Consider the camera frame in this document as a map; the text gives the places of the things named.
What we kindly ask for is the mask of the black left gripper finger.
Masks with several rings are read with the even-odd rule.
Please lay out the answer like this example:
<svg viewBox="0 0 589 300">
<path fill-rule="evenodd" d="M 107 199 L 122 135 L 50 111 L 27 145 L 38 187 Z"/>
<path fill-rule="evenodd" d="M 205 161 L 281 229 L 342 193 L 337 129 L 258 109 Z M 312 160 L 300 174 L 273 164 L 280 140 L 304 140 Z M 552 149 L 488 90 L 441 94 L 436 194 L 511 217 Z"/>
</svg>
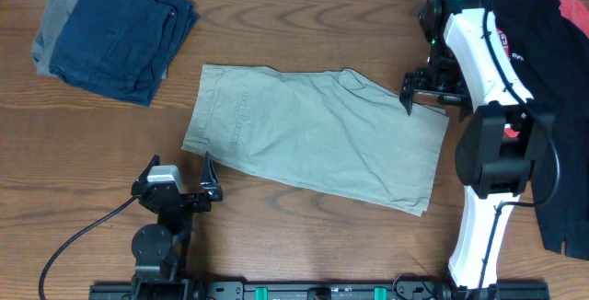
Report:
<svg viewBox="0 0 589 300">
<path fill-rule="evenodd" d="M 203 158 L 200 184 L 204 189 L 220 188 L 220 184 L 214 170 L 213 156 L 208 151 L 205 152 Z"/>
<path fill-rule="evenodd" d="M 159 165 L 160 165 L 160 156 L 159 155 L 153 155 L 153 157 L 151 158 L 151 160 L 148 163 L 147 167 L 144 169 L 144 171 L 137 178 L 136 182 L 146 183 L 147 182 L 147 177 L 148 177 L 151 169 L 153 167 L 156 167 L 156 166 L 159 166 Z"/>
</svg>

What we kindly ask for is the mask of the khaki shorts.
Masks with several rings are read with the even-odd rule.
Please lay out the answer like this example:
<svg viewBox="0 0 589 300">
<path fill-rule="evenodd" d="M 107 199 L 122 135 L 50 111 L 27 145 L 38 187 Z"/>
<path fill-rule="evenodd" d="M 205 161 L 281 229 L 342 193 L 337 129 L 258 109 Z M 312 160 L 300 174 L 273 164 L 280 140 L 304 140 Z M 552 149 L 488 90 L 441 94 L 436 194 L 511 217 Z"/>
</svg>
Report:
<svg viewBox="0 0 589 300">
<path fill-rule="evenodd" d="M 360 73 L 207 64 L 182 147 L 291 186 L 421 215 L 448 119 Z"/>
</svg>

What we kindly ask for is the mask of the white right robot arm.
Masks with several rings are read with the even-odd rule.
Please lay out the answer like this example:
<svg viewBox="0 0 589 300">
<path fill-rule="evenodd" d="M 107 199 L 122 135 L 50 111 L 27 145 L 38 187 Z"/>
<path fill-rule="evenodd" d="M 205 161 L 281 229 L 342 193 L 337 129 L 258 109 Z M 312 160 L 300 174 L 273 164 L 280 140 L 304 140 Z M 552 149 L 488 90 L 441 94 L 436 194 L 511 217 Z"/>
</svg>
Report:
<svg viewBox="0 0 589 300">
<path fill-rule="evenodd" d="M 456 147 L 465 206 L 448 261 L 442 299 L 497 299 L 496 265 L 512 210 L 556 147 L 554 114 L 534 100 L 503 50 L 492 0 L 427 0 L 418 14 L 431 45 L 428 64 L 404 76 L 399 100 L 415 113 L 416 94 L 457 105 L 470 121 Z"/>
</svg>

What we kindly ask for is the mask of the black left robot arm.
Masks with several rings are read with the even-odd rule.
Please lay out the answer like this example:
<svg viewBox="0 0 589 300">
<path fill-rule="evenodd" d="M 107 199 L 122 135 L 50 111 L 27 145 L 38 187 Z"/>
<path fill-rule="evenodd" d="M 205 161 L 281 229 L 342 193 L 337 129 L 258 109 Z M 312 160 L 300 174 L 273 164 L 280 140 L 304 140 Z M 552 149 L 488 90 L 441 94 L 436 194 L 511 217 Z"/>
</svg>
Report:
<svg viewBox="0 0 589 300">
<path fill-rule="evenodd" d="M 159 156 L 153 156 L 133 183 L 132 196 L 157 215 L 156 223 L 143 226 L 133 237 L 133 299 L 206 297 L 202 282 L 187 273 L 187 261 L 192 216 L 209 212 L 213 202 L 223 199 L 210 153 L 204 156 L 200 185 L 201 192 L 182 193 L 178 167 L 162 165 Z"/>
</svg>

